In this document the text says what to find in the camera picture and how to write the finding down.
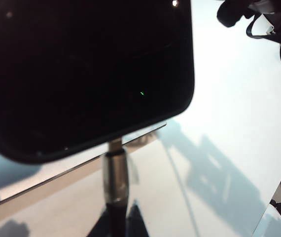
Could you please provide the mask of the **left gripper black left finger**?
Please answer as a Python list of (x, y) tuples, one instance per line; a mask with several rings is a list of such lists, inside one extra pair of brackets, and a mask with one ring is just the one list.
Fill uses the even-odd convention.
[(93, 226), (87, 237), (107, 237), (109, 235), (109, 214), (105, 210)]

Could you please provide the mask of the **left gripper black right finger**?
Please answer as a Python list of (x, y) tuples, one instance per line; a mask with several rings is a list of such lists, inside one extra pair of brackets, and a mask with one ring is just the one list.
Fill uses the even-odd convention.
[(126, 219), (126, 227), (127, 237), (149, 237), (138, 201), (136, 199), (133, 201), (129, 210), (129, 214)]

